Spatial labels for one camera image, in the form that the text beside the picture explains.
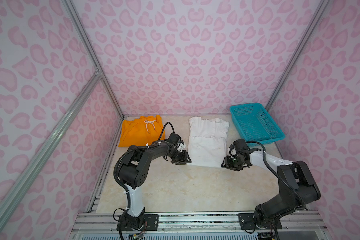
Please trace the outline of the white patterned garment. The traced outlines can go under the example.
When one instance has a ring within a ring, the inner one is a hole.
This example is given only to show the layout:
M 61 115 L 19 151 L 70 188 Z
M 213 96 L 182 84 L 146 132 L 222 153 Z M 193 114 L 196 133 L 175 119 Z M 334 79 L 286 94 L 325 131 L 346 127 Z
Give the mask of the white patterned garment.
M 203 120 L 201 117 L 192 117 L 189 124 L 188 153 L 191 164 L 219 168 L 227 156 L 229 123 L 220 118 Z

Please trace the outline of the orange shorts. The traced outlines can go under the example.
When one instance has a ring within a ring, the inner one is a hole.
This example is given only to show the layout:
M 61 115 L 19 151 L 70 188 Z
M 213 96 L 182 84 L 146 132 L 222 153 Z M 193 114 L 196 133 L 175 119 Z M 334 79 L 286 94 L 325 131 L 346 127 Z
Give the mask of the orange shorts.
M 151 145 L 159 139 L 162 130 L 163 122 L 159 115 L 140 117 L 132 121 L 124 120 L 119 147 Z

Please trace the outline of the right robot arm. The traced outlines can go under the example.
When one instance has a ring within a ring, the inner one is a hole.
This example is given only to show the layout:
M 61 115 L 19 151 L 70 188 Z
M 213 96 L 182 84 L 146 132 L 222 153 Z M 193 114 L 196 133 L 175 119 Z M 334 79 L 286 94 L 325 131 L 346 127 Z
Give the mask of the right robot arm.
M 221 167 L 242 171 L 251 166 L 269 170 L 278 180 L 279 192 L 270 200 L 256 206 L 253 223 L 257 228 L 273 227 L 284 216 L 306 209 L 307 204 L 321 198 L 321 192 L 305 162 L 291 162 L 269 155 L 259 148 L 239 150 L 224 158 Z

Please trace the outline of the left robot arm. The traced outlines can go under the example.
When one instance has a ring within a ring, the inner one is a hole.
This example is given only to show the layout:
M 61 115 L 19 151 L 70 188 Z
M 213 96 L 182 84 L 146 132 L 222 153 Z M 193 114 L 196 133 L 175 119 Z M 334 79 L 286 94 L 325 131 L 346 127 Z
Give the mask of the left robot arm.
M 117 230 L 142 231 L 145 224 L 145 206 L 142 185 L 146 181 L 151 162 L 163 157 L 175 165 L 192 162 L 182 143 L 156 141 L 152 145 L 130 146 L 119 158 L 114 168 L 114 179 L 126 193 L 127 207 L 118 219 Z

